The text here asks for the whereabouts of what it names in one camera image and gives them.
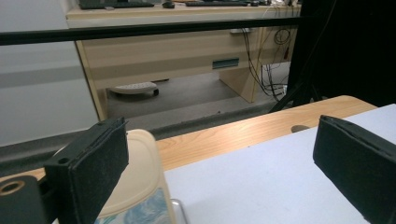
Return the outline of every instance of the white wall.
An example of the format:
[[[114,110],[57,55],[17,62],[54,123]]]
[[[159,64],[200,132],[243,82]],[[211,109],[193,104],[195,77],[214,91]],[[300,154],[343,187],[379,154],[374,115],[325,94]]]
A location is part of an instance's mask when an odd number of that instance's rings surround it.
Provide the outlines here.
[[[1,0],[0,33],[67,29],[68,0]],[[0,147],[98,121],[73,42],[0,47]]]

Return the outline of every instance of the round hole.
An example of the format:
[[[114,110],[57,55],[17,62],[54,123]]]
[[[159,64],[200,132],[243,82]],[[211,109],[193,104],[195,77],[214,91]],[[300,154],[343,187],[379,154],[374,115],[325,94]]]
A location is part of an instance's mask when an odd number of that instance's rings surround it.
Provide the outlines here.
[[[0,188],[0,196],[12,194],[23,188],[24,185],[25,183],[21,180],[11,181],[9,183],[6,183],[4,186]]]
[[[58,160],[59,164],[65,164],[67,162],[69,162],[69,159],[67,159],[67,158],[61,158],[60,160]]]

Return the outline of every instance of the desk leg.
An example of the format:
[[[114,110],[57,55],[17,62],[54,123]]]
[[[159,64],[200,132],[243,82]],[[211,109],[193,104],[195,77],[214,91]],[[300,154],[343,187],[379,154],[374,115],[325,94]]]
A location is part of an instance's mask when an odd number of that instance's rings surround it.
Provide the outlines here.
[[[97,90],[92,72],[90,69],[89,62],[87,60],[87,55],[84,50],[84,46],[81,41],[76,41],[76,46],[78,49],[79,58],[84,67],[85,78],[87,79],[88,86],[90,88],[93,103],[96,108],[96,113],[99,120],[107,119],[107,94],[106,89]]]
[[[256,83],[248,68],[238,68],[219,72],[219,78],[249,103],[254,102]]]

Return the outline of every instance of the wooden desk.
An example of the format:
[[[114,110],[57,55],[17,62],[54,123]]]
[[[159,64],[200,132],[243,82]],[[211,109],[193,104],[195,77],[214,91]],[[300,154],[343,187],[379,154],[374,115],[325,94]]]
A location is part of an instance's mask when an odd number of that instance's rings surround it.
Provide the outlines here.
[[[185,7],[175,9],[121,8],[112,11],[81,10],[67,13],[70,28],[137,25],[155,23],[227,21],[297,17],[299,8],[290,7]],[[290,42],[274,41],[276,27],[257,28],[248,34],[230,30],[168,35],[132,36],[78,41],[78,52],[85,70],[99,119],[107,118],[106,88],[218,72],[219,78],[248,102],[253,102],[256,82],[249,67],[260,73],[260,64],[290,61],[296,35],[290,29]],[[215,66],[222,62],[224,66]]]
[[[339,96],[273,114],[182,134],[157,143],[163,159],[163,168],[166,171],[289,134],[290,128],[297,124],[315,127],[318,125],[320,115],[342,119],[375,108],[354,97]],[[37,169],[18,175],[34,175],[41,178],[44,171]],[[0,178],[0,181],[13,176]]]

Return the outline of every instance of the black foam pad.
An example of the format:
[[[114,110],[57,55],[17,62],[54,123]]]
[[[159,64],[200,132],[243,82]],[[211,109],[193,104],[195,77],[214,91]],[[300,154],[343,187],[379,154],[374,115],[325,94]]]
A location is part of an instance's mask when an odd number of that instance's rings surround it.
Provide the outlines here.
[[[128,165],[124,119],[92,126],[44,163],[61,223],[92,224]]]
[[[315,164],[372,223],[396,223],[396,146],[351,122],[322,116]]]

